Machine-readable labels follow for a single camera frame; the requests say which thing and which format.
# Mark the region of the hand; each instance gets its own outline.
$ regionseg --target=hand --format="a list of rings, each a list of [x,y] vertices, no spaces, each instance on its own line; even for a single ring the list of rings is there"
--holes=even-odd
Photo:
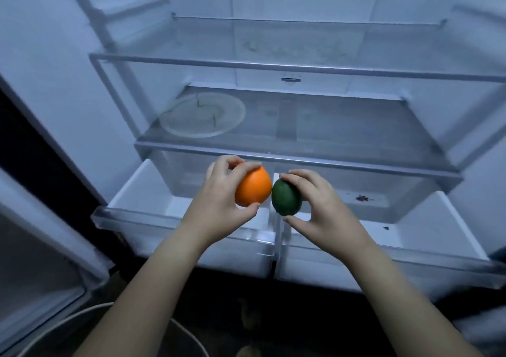
[[[201,252],[239,226],[251,220],[260,207],[251,204],[245,209],[235,205],[237,186],[244,176],[261,163],[244,162],[238,156],[219,157],[207,169],[206,181],[188,207],[177,231],[195,241]]]
[[[295,185],[311,204],[311,220],[303,221],[294,216],[284,219],[313,244],[344,264],[351,263],[366,248],[376,246],[332,185],[318,173],[297,169],[281,174],[280,178]]]

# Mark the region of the right hand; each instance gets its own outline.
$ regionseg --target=right hand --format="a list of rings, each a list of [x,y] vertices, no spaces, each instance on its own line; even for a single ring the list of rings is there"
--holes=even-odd
[[[284,220],[322,250],[349,264],[376,243],[357,217],[335,193],[331,184],[307,169],[280,175],[300,190],[311,205],[311,219],[286,216]]]

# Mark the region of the left hand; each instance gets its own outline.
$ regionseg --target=left hand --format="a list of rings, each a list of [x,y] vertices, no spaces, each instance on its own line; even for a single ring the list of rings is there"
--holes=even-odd
[[[239,209],[235,205],[235,191],[244,176],[260,165],[257,162],[246,163],[234,155],[219,157],[207,169],[206,181],[188,207],[177,231],[195,241],[203,252],[250,221],[260,204],[253,203]],[[232,169],[230,174],[227,174],[228,169]]]

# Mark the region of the lime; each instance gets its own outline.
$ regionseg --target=lime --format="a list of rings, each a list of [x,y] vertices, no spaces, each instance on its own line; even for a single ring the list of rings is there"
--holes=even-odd
[[[299,190],[287,181],[277,180],[272,187],[272,206],[281,216],[293,216],[302,206]]]

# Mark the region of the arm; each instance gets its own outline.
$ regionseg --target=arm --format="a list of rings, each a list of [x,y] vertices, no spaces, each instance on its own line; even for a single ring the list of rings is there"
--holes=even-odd
[[[260,204],[238,209],[237,185],[260,163],[222,156],[181,225],[165,239],[79,347],[74,357],[156,356],[183,286],[202,253],[251,220]],[[227,169],[233,171],[227,175]]]
[[[404,277],[325,179],[308,170],[281,178],[311,204],[310,221],[294,216],[285,221],[346,265],[398,356],[482,356]]]

